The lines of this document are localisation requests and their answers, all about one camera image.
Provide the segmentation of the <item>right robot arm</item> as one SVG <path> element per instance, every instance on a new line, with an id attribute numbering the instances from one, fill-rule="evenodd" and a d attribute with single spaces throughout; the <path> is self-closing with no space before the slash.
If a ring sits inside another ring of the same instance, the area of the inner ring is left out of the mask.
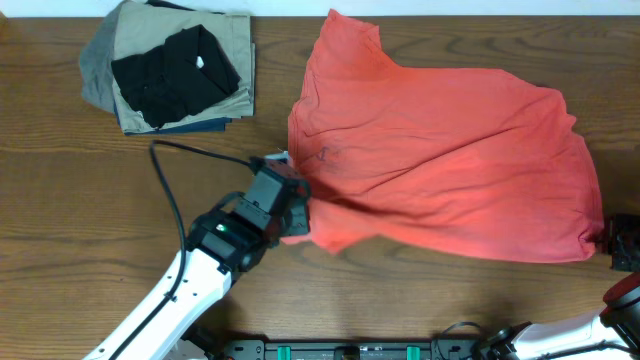
<path id="1" fill-rule="evenodd" d="M 604 249 L 612 268 L 630 274 L 603 296 L 605 307 L 547 324 L 522 323 L 479 343 L 474 359 L 639 358 L 639 217 L 612 216 L 605 228 Z"/>

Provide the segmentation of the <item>red t-shirt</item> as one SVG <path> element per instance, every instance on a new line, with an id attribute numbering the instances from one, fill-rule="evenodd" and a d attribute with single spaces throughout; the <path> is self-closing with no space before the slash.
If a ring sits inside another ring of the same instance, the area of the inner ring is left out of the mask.
<path id="1" fill-rule="evenodd" d="M 586 260 L 604 220 L 574 124 L 556 89 L 399 65 L 377 25 L 331 11 L 288 118 L 310 239 L 332 253 L 380 235 L 491 260 Z"/>

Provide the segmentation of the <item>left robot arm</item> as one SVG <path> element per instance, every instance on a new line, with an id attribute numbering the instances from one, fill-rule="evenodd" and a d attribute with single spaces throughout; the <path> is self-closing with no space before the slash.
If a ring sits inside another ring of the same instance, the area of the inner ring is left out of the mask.
<path id="1" fill-rule="evenodd" d="M 285 156 L 254 157 L 253 182 L 200 215 L 150 293 L 90 359 L 166 359 L 182 336 L 283 237 L 309 232 L 309 183 Z"/>

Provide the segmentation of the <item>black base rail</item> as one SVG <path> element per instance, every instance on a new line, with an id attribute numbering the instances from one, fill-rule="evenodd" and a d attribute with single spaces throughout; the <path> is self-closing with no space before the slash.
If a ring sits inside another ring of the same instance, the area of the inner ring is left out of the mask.
<path id="1" fill-rule="evenodd" d="M 478 340 L 470 337 L 390 341 L 233 340 L 216 355 L 220 360 L 472 360 L 480 359 Z"/>

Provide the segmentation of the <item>beige folded garment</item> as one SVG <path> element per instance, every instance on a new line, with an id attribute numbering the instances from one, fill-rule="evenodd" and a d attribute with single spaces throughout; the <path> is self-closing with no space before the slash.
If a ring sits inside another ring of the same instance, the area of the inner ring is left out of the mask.
<path id="1" fill-rule="evenodd" d="M 168 123 L 160 129 L 221 117 L 239 119 L 254 113 L 255 45 L 251 36 L 251 19 L 245 14 L 213 13 L 128 1 L 119 15 L 112 61 L 144 54 L 162 45 L 169 36 L 197 25 L 204 26 L 217 38 L 240 77 L 239 89 L 229 98 L 201 113 Z M 115 78 L 112 89 L 115 107 L 124 129 L 152 130 L 142 114 L 132 110 L 126 103 Z"/>

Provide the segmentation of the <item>black folded garment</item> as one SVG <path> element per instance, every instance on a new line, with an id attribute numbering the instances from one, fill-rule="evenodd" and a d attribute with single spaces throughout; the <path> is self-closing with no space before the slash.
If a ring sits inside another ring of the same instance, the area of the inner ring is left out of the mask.
<path id="1" fill-rule="evenodd" d="M 153 129 L 197 115 L 239 89 L 239 75 L 202 25 L 144 54 L 114 60 L 111 67 L 126 103 Z"/>

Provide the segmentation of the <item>grey folded garment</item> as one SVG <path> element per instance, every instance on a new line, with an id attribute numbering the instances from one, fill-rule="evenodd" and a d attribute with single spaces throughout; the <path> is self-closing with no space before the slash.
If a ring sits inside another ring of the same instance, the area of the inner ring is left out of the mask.
<path id="1" fill-rule="evenodd" d="M 111 114 L 115 113 L 111 61 L 114 59 L 116 29 L 124 4 L 124 1 L 120 2 L 107 14 L 79 56 L 82 98 Z"/>

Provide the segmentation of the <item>navy folded garment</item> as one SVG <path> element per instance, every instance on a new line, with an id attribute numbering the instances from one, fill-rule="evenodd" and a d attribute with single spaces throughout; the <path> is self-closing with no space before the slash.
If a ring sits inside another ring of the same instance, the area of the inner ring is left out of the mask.
<path id="1" fill-rule="evenodd" d="M 180 125 L 175 128 L 167 128 L 167 129 L 152 129 L 149 131 L 140 131 L 140 130 L 125 130 L 123 125 L 121 124 L 119 114 L 116 110 L 116 107 L 113 107 L 115 111 L 115 117 L 117 120 L 117 124 L 121 127 L 121 130 L 126 136 L 139 136 L 139 135 L 176 135 L 176 134 L 185 134 L 185 133 L 202 133 L 202 132 L 224 132 L 226 130 L 226 125 L 232 122 L 231 118 L 221 117 L 215 119 L 209 119 L 200 121 L 198 123 Z"/>

